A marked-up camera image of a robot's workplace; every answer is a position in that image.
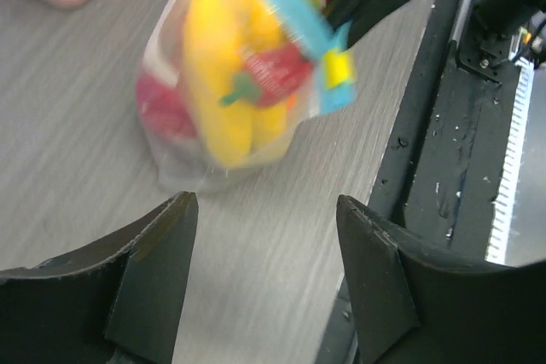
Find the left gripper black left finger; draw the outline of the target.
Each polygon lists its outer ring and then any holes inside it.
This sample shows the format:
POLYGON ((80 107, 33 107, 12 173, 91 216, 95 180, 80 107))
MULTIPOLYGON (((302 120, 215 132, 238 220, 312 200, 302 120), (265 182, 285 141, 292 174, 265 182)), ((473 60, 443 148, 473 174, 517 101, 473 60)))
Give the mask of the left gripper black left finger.
POLYGON ((2 362, 171 362, 198 212, 180 193, 77 250, 4 270, 2 362))

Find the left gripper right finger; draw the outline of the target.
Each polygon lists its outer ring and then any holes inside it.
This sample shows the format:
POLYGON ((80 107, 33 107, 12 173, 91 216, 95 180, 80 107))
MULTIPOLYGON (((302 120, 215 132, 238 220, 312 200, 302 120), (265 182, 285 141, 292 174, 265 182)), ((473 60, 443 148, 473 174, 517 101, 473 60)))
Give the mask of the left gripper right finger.
POLYGON ((544 362, 544 262, 463 256, 346 195, 336 220, 362 362, 544 362))

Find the clear zip top bag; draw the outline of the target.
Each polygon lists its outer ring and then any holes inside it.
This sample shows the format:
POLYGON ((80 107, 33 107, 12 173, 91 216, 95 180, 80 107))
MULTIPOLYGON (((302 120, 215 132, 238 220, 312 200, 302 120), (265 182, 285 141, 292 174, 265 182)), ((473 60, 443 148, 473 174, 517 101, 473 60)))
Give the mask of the clear zip top bag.
POLYGON ((279 161, 302 122, 351 104, 349 30, 318 0, 169 0, 135 91, 160 185, 225 188, 279 161))

